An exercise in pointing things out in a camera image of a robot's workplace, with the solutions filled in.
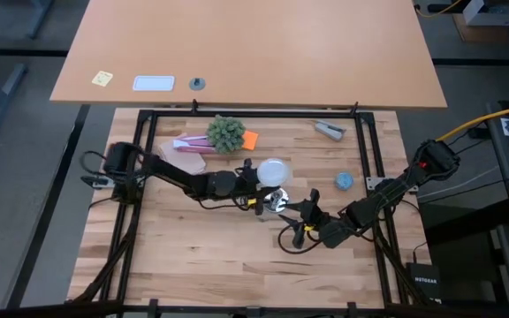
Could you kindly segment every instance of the green succulent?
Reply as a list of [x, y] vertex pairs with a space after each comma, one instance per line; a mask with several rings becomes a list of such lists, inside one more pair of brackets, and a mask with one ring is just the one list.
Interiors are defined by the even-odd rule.
[[245, 143], [244, 133], [245, 126], [237, 118], [219, 115], [216, 115], [216, 120], [209, 124], [206, 131], [209, 143], [216, 148], [219, 154], [230, 154], [241, 149]]

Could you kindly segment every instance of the blue ball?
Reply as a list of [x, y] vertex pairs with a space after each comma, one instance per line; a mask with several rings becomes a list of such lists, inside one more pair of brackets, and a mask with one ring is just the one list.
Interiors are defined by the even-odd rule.
[[341, 172], [335, 178], [335, 186], [339, 190], [347, 191], [353, 185], [353, 177], [348, 172]]

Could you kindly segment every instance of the wooden table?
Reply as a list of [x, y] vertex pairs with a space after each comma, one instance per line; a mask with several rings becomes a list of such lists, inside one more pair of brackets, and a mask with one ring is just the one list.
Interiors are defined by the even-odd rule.
[[[175, 86], [134, 92], [138, 75]], [[446, 107], [410, 0], [92, 0], [50, 99]]]
[[[108, 144], [131, 141], [139, 110], [118, 109]], [[395, 112], [375, 112], [384, 167], [398, 176], [407, 166]], [[153, 149], [181, 133], [203, 133], [209, 117], [161, 117]], [[314, 130], [310, 119], [242, 118], [246, 128], [260, 134], [255, 151], [233, 155], [204, 155], [208, 170], [232, 170], [245, 158], [254, 166], [269, 157], [285, 160], [292, 177], [283, 185], [292, 201], [309, 196], [312, 187], [321, 192], [320, 207], [335, 212], [365, 196], [359, 148], [352, 119], [332, 119], [347, 129], [340, 142]], [[371, 166], [373, 155], [369, 151]], [[354, 178], [348, 192], [335, 188], [340, 171]], [[94, 200], [110, 196], [95, 192]], [[406, 197], [415, 202], [415, 198]], [[78, 296], [106, 262], [118, 204], [107, 202], [89, 212], [80, 255], [72, 277], [69, 298]], [[296, 216], [293, 211], [289, 216]], [[425, 241], [418, 211], [400, 204], [394, 215], [402, 261], [411, 261], [412, 250]], [[141, 209], [138, 236], [133, 252], [126, 304], [174, 306], [265, 306], [345, 307], [355, 301], [359, 308], [383, 307], [374, 247], [350, 238], [336, 249], [319, 246], [302, 255], [290, 255], [277, 246], [277, 235], [285, 223], [276, 216], [237, 208], [204, 210], [177, 187], [150, 178]], [[285, 237], [291, 242], [292, 235]], [[418, 249], [422, 262], [429, 262], [426, 246]], [[111, 297], [115, 297], [119, 270], [114, 274]], [[389, 269], [391, 288], [396, 289]], [[392, 290], [392, 298], [397, 293]]]

